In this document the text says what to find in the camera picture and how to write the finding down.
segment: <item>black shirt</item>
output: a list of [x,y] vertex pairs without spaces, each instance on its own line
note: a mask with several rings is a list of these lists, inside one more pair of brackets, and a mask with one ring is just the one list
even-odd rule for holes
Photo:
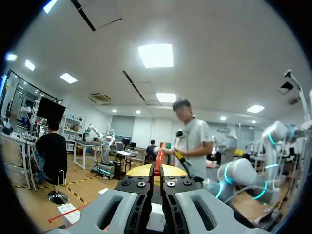
[[67,168],[66,140],[57,133],[49,133],[36,142],[38,153],[45,157],[43,171],[47,177],[57,178],[60,168]]
[[153,151],[153,149],[154,149],[155,147],[157,147],[157,146],[155,146],[155,145],[150,145],[150,146],[147,147],[147,149],[146,149],[147,156],[151,155],[153,158],[156,158],[156,157],[157,157],[157,155],[156,155],[156,154],[154,153],[154,151]]

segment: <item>ceiling light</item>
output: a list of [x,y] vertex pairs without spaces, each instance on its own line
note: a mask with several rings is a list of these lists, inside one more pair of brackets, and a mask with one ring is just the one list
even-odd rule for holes
[[146,68],[174,66],[171,44],[144,45],[137,49]]
[[60,78],[62,78],[64,81],[66,81],[67,83],[74,83],[77,80],[75,78],[73,78],[70,74],[68,74],[67,72],[64,73],[63,75],[60,76]]
[[174,103],[176,101],[176,94],[156,94],[159,102]]
[[28,67],[32,71],[34,71],[34,69],[35,69],[35,66],[28,60],[26,60],[25,66]]
[[8,61],[15,61],[18,56],[14,54],[6,54],[5,59]]
[[45,6],[44,6],[44,11],[45,11],[45,13],[49,13],[49,11],[51,10],[51,8],[54,6],[54,4],[57,2],[58,0],[51,0],[48,4],[46,4]]
[[250,107],[247,111],[248,111],[248,112],[252,112],[252,113],[258,113],[258,112],[262,111],[263,109],[264,109],[263,106],[253,105],[253,106]]

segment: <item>floor tape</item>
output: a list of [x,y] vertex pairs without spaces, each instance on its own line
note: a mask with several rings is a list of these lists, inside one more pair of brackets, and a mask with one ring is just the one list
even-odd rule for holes
[[99,178],[99,176],[96,175],[95,177],[91,177],[91,178],[87,178],[87,179],[81,179],[81,180],[77,180],[77,181],[66,183],[66,184],[76,184],[76,183],[79,183],[79,182],[83,182],[83,181],[90,180],[90,179],[95,179],[95,178]]
[[85,200],[83,200],[82,198],[81,198],[81,196],[79,196],[78,194],[76,194],[71,188],[69,188],[68,186],[66,186],[66,188],[73,194],[73,195],[75,195],[80,201],[82,201],[84,204],[88,204],[88,202],[86,202]]
[[[83,182],[83,181],[87,181],[87,180],[95,179],[95,178],[99,178],[99,177],[100,177],[100,176],[96,175],[96,176],[91,177],[91,178],[81,179],[81,180],[73,181],[73,182],[66,183],[66,184],[76,184],[76,183],[80,183],[80,182]],[[28,189],[27,186],[23,186],[23,185],[15,185],[15,184],[13,184],[13,186],[14,186],[15,188]],[[49,188],[54,188],[54,186],[37,186],[36,188],[37,188],[37,189],[49,189]]]

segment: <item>computer monitor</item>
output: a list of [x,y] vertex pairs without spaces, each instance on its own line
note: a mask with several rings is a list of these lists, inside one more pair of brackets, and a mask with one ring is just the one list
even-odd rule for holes
[[45,97],[41,97],[37,110],[37,116],[46,118],[48,121],[51,117],[61,121],[65,108],[65,106],[59,105]]
[[294,153],[294,147],[290,147],[290,148],[289,148],[289,155],[290,155],[290,156],[295,155],[295,153]]
[[136,143],[134,143],[134,142],[131,142],[131,143],[130,143],[130,147],[131,147],[131,148],[134,148],[134,147],[136,147],[136,146],[137,146]]
[[123,138],[123,139],[122,139],[122,143],[123,143],[124,145],[130,145],[130,139]]
[[116,142],[115,145],[116,145],[116,150],[117,151],[124,150],[122,142]]

